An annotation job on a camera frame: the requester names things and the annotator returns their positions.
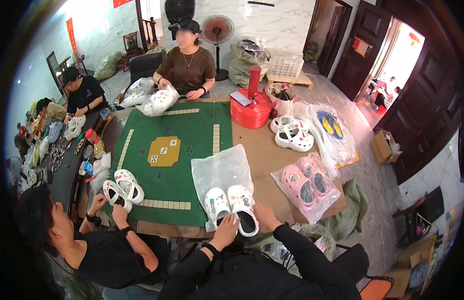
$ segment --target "red spool of twine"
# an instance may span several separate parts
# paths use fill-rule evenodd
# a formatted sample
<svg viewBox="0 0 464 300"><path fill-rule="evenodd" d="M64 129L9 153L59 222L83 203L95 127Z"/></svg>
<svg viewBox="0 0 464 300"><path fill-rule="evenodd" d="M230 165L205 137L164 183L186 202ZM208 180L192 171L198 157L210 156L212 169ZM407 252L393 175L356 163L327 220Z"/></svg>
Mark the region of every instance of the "red spool of twine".
<svg viewBox="0 0 464 300"><path fill-rule="evenodd" d="M248 90L248 88L241 88L239 92L247 97ZM255 96L255 102L257 104L253 107L250 105L244 107L237 100L230 97L230 114L232 118L245 128L257 129L264 126L272 109L261 92L258 92Z"/></svg>

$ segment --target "black office chair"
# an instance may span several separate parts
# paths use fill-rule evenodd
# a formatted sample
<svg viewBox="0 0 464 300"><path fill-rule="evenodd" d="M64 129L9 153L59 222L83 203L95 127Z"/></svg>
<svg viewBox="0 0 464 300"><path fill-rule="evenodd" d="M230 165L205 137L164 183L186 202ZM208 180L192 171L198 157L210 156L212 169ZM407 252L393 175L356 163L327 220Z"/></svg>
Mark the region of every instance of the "black office chair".
<svg viewBox="0 0 464 300"><path fill-rule="evenodd" d="M143 54L131 58L129 61L130 84L125 89L125 93L127 93L130 86L140 78L154 76L155 71L159 68L163 60L163 52Z"/></svg>
<svg viewBox="0 0 464 300"><path fill-rule="evenodd" d="M337 247L347 249L332 264L342 270L357 284L362 278L370 279L367 285L360 291L362 300L382 300L394 286L394 279L384 276L368 276L369 256L361 244L347 247L337 244Z"/></svg>

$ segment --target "brown t-shirt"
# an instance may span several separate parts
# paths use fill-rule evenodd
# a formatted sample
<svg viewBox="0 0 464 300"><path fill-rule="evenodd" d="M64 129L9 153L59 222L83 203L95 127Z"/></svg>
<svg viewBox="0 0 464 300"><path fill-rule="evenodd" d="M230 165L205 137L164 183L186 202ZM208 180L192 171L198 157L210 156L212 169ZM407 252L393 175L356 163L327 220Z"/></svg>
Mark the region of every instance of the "brown t-shirt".
<svg viewBox="0 0 464 300"><path fill-rule="evenodd" d="M211 53L202 47L189 55L180 52L179 47L170 50L157 73L165 76L170 69L171 82L181 95L200 88L204 85L205 79L215 78L214 59Z"/></svg>

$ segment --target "black smartwatch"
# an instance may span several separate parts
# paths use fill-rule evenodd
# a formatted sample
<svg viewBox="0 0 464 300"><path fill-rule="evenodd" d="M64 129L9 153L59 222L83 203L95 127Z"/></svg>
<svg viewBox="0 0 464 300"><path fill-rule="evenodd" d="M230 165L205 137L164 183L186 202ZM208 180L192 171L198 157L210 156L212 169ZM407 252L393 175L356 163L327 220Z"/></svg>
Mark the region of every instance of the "black smartwatch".
<svg viewBox="0 0 464 300"><path fill-rule="evenodd" d="M117 234L123 238L125 238L127 236L127 233L129 231L133 231L132 230L132 227L128 226L128 227L125 227L124 229L120 230L120 231L117 231Z"/></svg>
<svg viewBox="0 0 464 300"><path fill-rule="evenodd" d="M100 219L100 217L97 217L97 216L91 216L88 214L88 212L85 214L86 218L87 218L87 221L89 221L90 223L94 224L96 228L99 228L100 227L100 224L102 222L102 220Z"/></svg>
<svg viewBox="0 0 464 300"><path fill-rule="evenodd" d="M214 258L217 258L220 256L220 252L217 249L215 249L215 247L212 246L211 244L203 243L202 247L209 249L210 252L214 255Z"/></svg>

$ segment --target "doorway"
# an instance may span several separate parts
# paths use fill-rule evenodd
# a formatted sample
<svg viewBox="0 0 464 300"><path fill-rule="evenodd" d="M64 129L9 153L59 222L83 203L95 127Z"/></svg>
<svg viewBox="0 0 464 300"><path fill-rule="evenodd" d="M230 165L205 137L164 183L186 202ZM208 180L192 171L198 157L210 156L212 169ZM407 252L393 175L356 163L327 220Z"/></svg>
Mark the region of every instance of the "doorway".
<svg viewBox="0 0 464 300"><path fill-rule="evenodd" d="M342 0L317 0L303 50L306 73L329 75L351 13Z"/></svg>
<svg viewBox="0 0 464 300"><path fill-rule="evenodd" d="M373 128L404 88L417 63L425 37L392 18L384 47L355 104Z"/></svg>

